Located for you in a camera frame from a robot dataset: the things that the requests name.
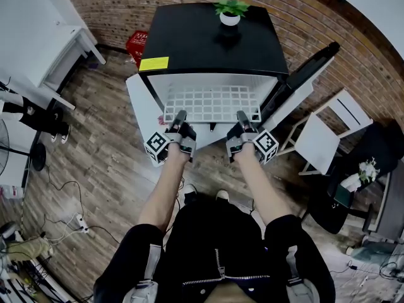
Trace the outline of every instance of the zipper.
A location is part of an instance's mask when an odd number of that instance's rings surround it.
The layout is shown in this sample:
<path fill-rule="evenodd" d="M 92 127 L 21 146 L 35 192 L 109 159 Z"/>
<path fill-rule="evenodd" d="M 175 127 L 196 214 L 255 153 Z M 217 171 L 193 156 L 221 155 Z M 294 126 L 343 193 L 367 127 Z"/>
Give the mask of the zipper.
<path fill-rule="evenodd" d="M 216 252 L 216 265 L 220 274 L 220 278 L 211 278 L 209 280 L 191 280 L 188 282 L 182 283 L 182 285 L 193 285 L 193 284 L 202 284 L 202 283 L 213 283 L 220 282 L 221 280 L 257 280 L 260 278 L 269 278 L 269 275 L 258 275 L 258 276 L 227 276 L 225 274 L 224 266 L 220 266 L 220 258 L 219 258 L 219 249 L 215 249 Z"/>
<path fill-rule="evenodd" d="M 215 249 L 216 252 L 216 264 L 217 264 L 217 270 L 219 271 L 220 278 L 224 279 L 225 278 L 225 268 L 220 266 L 220 260 L 219 260 L 219 249 Z"/>

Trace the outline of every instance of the white folding chair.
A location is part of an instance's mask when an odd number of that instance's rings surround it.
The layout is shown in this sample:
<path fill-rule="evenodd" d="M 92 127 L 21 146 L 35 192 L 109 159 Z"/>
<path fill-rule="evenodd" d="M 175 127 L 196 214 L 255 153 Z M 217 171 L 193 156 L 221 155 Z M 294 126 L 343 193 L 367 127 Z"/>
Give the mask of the white folding chair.
<path fill-rule="evenodd" d="M 317 114 L 327 107 L 331 108 L 347 125 L 347 131 L 336 135 L 321 121 Z M 354 98 L 352 98 L 346 89 L 343 89 L 316 111 L 295 124 L 277 155 L 280 156 L 295 150 L 307 160 L 306 166 L 302 172 L 299 172 L 299 175 L 325 175 L 334 158 L 340 139 L 365 128 L 372 124 L 372 122 L 373 120 L 367 116 Z M 299 137 L 296 141 L 292 140 L 296 128 L 303 123 L 305 123 L 305 126 Z M 316 170 L 308 170 L 310 165 Z"/>

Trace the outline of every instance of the forearm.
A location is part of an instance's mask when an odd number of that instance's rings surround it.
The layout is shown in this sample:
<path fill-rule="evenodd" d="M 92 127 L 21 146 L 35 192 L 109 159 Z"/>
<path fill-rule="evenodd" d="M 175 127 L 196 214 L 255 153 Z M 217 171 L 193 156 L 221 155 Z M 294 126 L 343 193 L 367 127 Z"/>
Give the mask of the forearm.
<path fill-rule="evenodd" d="M 239 162 L 239 166 L 265 225 L 276 218 L 292 214 L 289 205 L 273 188 L 254 156 L 244 158 Z"/>
<path fill-rule="evenodd" d="M 185 163 L 180 161 L 167 159 L 157 185 L 140 213 L 138 224 L 155 225 L 162 232 L 167 230 L 184 172 L 184 165 Z"/>

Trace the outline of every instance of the electrical cable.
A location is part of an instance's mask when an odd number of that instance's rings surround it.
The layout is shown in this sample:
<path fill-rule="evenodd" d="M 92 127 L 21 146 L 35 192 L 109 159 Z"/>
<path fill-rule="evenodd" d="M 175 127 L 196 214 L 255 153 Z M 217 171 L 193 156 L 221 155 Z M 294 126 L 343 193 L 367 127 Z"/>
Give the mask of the electrical cable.
<path fill-rule="evenodd" d="M 51 222 L 51 223 L 53 223 L 53 224 L 56 224 L 56 223 L 63 223 L 63 224 L 65 224 L 65 225 L 67 225 L 67 223 L 66 223 L 65 221 L 63 221 L 63 220 L 52 221 L 51 219 L 47 218 L 47 217 L 46 217 L 46 214 L 44 213 L 44 223 L 42 224 L 42 226 L 41 226 L 41 228 L 40 228 L 41 231 L 43 231 L 44 226 L 45 226 L 45 224 L 46 224 L 46 221 L 49 221 L 49 222 Z M 77 230 L 81 229 L 81 228 L 73 229 L 73 228 L 70 227 L 69 225 L 68 225 L 68 227 L 69 227 L 69 229 L 70 229 L 71 231 L 77 231 Z"/>
<path fill-rule="evenodd" d="M 115 237 L 107 230 L 107 229 L 105 229 L 105 228 L 103 228 L 103 227 L 100 227 L 99 225 L 92 225 L 91 227 L 88 227 L 89 229 L 92 229 L 92 228 L 99 228 L 99 229 L 102 229 L 102 230 L 104 230 L 106 233 L 108 233 L 118 244 L 121 244 L 118 240 L 116 240 L 115 239 Z"/>
<path fill-rule="evenodd" d="M 1 81 L 0 81 L 0 83 L 1 83 L 1 84 L 3 84 L 4 86 L 8 86 L 8 85 L 10 84 L 10 81 L 11 81 L 11 76 L 8 78 L 8 82 L 7 82 L 7 84 L 4 84 L 4 83 L 3 83 L 3 82 L 1 82 Z"/>
<path fill-rule="evenodd" d="M 75 217 L 77 214 L 79 214 L 79 213 L 75 213 L 75 214 L 71 217 L 70 221 L 69 221 L 68 223 L 66 223 L 66 225 L 64 226 L 63 235 L 62 235 L 61 237 L 59 237 L 58 239 L 48 239 L 48 240 L 49 240 L 49 241 L 58 241 L 58 240 L 62 239 L 62 238 L 64 237 L 64 235 L 66 234 L 66 230 L 67 230 L 69 224 L 73 221 L 74 217 Z"/>
<path fill-rule="evenodd" d="M 63 238 L 62 240 L 60 240 L 60 241 L 58 241 L 57 243 L 55 243 L 55 244 L 53 244 L 53 243 L 50 243 L 52 246 L 56 246 L 56 245 L 58 245 L 58 244 L 60 244 L 64 239 L 66 239 L 66 238 L 68 238 L 68 237 L 70 237 L 71 235 L 73 235 L 73 234 L 80 234 L 80 233 L 82 233 L 83 231 L 72 231 L 70 234 L 68 234 L 65 238 Z"/>
<path fill-rule="evenodd" d="M 255 200 L 252 199 L 252 209 L 250 210 L 250 215 L 255 211 Z"/>
<path fill-rule="evenodd" d="M 61 191 L 67 184 L 69 184 L 69 183 L 75 183 L 77 186 L 78 186 L 78 192 L 79 192 L 79 195 L 80 195 L 80 205 L 81 205 L 81 217 L 84 219 L 84 207 L 83 207 L 83 202 L 81 201 L 81 188 L 80 188 L 80 184 L 78 184 L 78 182 L 77 181 L 74 181 L 74 180 L 72 180 L 72 181 L 67 181 L 66 183 L 64 183 L 63 185 L 62 185 L 62 187 L 57 187 L 55 184 L 53 184 L 52 183 L 52 181 L 51 181 L 51 173 L 49 172 L 49 166 L 48 165 L 45 165 L 46 166 L 46 168 L 47 168 L 47 171 L 48 171 L 48 183 L 50 184 L 50 185 L 52 185 L 55 189 L 57 189 L 58 191 Z"/>
<path fill-rule="evenodd" d="M 349 269 L 351 268 L 351 266 L 352 266 L 352 260 L 350 260 L 350 261 L 347 263 L 347 266 L 348 266 L 348 267 L 347 267 L 346 269 L 344 269 L 343 271 L 330 270 L 330 273 L 341 274 L 341 273 L 346 272 L 347 270 L 349 270 Z"/>

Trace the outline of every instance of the red box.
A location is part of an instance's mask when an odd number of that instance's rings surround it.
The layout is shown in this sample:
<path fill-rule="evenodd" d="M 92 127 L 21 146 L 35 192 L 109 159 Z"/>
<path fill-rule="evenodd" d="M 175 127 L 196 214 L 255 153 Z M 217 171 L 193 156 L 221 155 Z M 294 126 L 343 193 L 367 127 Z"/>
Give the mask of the red box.
<path fill-rule="evenodd" d="M 145 49 L 147 32 L 137 30 L 132 37 L 126 42 L 126 50 L 132 55 L 136 66 L 139 68 L 143 49 Z"/>

